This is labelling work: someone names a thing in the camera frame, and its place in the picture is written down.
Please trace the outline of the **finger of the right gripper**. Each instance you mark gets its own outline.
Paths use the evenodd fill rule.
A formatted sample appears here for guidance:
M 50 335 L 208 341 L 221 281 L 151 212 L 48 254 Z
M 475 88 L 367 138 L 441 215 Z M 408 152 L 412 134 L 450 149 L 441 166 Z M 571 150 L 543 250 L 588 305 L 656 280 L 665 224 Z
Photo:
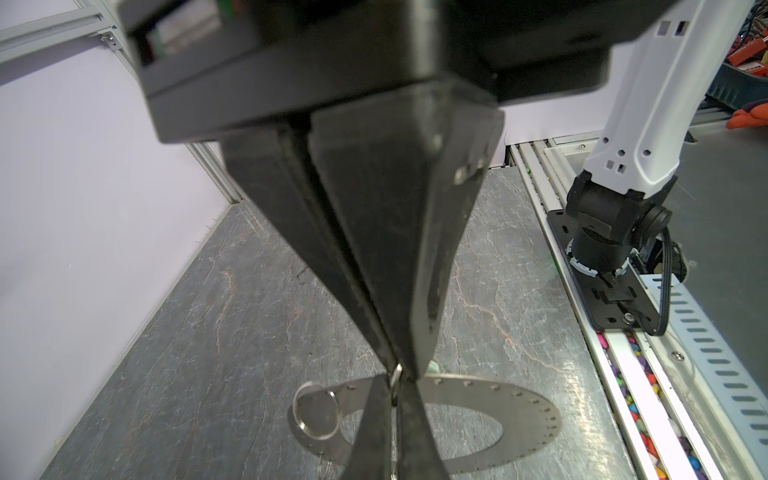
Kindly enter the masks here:
M 503 113 L 487 92 L 440 80 L 319 110 L 311 122 L 327 197 L 404 372 L 419 378 Z
M 312 162 L 308 133 L 278 123 L 226 136 L 220 145 L 233 180 L 393 370 L 398 360 Z

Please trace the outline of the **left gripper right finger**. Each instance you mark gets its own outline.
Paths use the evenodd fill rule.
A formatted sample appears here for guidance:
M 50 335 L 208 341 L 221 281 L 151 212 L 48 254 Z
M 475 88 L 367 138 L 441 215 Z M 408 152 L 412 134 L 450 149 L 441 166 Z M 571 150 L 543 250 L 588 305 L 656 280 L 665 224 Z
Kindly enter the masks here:
M 397 389 L 397 478 L 450 478 L 440 457 L 419 388 L 400 380 Z

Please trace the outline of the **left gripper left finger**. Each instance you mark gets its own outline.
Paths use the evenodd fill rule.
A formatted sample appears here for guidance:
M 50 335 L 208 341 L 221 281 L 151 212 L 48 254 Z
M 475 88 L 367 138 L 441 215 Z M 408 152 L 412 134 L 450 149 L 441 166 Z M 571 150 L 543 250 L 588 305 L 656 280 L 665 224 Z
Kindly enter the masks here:
M 389 379 L 373 378 L 342 479 L 384 480 L 392 475 L 392 394 Z

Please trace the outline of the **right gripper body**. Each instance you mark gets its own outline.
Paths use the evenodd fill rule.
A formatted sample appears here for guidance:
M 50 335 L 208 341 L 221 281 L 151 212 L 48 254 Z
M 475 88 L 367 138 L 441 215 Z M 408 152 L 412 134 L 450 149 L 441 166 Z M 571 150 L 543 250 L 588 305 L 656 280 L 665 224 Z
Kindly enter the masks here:
M 460 79 L 494 104 L 601 87 L 610 50 L 669 1 L 124 1 L 117 12 L 164 143 L 409 84 Z

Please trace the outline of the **large toothed metal keyring disc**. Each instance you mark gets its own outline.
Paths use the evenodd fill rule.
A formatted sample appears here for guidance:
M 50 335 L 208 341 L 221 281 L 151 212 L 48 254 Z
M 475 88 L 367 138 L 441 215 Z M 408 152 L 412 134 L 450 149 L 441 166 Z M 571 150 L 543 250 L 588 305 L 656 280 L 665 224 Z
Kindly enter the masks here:
M 344 466 L 374 379 L 302 385 L 287 408 L 296 441 L 323 461 Z M 558 408 L 521 386 L 443 373 L 418 382 L 447 472 L 470 474 L 518 461 L 549 446 L 562 428 Z

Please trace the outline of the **key with white-green tag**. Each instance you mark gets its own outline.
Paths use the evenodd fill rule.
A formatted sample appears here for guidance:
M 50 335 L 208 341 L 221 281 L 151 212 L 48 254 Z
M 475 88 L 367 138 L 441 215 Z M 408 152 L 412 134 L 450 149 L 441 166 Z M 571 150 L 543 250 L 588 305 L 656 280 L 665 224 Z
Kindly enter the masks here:
M 442 374 L 442 371 L 441 371 L 440 365 L 435 360 L 431 360 L 428 363 L 425 375 L 429 377 L 435 377 L 435 376 L 440 376 L 441 374 Z

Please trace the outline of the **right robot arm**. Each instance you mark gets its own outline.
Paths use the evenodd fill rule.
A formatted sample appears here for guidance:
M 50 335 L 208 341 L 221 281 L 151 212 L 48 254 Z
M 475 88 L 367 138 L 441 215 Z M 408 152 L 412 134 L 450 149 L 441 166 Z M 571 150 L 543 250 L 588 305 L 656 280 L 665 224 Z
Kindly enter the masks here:
M 573 265 L 622 274 L 665 230 L 687 127 L 747 1 L 125 1 L 159 139 L 228 173 L 388 371 L 422 377 L 502 106 L 592 90 L 635 50 L 568 192 Z

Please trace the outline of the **red and dark clutter items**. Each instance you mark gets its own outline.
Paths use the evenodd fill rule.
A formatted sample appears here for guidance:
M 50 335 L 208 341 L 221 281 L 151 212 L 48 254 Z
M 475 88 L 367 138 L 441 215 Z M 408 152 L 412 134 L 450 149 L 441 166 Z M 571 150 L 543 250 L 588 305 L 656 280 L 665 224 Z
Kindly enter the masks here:
M 752 2 L 706 98 L 732 111 L 728 130 L 767 126 L 766 1 Z

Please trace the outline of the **aluminium frame profiles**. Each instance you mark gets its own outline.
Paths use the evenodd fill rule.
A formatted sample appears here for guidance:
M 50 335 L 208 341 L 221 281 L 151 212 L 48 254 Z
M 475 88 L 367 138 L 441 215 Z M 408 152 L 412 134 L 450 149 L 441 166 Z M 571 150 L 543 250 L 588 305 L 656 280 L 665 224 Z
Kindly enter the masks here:
M 122 128 L 126 137 L 115 148 L 118 153 L 132 153 L 136 165 L 131 168 L 141 177 L 159 178 L 165 171 L 179 173 L 186 169 L 213 185 L 231 204 L 245 196 L 225 172 L 223 159 L 210 143 L 182 146 L 163 145 L 151 132 L 149 114 L 140 99 L 138 77 L 117 20 L 113 1 L 3 1 L 1 3 L 1 73 L 2 83 L 21 75 L 21 68 L 36 61 L 54 60 L 76 46 L 94 47 L 96 41 L 104 59 L 116 65 L 117 73 L 98 73 L 94 67 L 83 69 L 84 78 L 97 87 L 110 90 L 110 100 L 118 106 L 121 118 L 137 117 L 129 123 L 134 133 Z

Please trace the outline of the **aluminium rail with coloured beads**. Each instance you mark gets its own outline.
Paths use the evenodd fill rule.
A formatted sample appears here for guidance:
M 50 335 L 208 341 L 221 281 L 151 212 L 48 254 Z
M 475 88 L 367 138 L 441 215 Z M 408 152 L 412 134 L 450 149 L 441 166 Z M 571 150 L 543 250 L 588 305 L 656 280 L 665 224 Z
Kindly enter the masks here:
M 521 173 L 637 476 L 724 479 L 726 470 L 665 371 L 652 346 L 654 339 L 642 331 L 598 332 L 591 325 L 576 278 L 549 223 L 548 214 L 562 207 L 563 188 L 542 157 L 544 147 L 541 141 L 509 146 L 507 159 Z

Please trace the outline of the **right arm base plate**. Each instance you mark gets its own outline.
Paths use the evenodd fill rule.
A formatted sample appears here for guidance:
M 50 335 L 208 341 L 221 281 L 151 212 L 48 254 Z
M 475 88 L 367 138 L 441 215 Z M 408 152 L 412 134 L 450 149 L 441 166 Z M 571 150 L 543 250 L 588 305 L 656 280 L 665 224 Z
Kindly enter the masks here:
M 672 316 L 672 287 L 688 274 L 682 248 L 670 234 L 660 234 L 649 246 L 631 250 L 618 270 L 599 273 L 581 266 L 573 256 L 577 221 L 562 209 L 549 211 L 546 218 L 594 330 L 666 333 Z

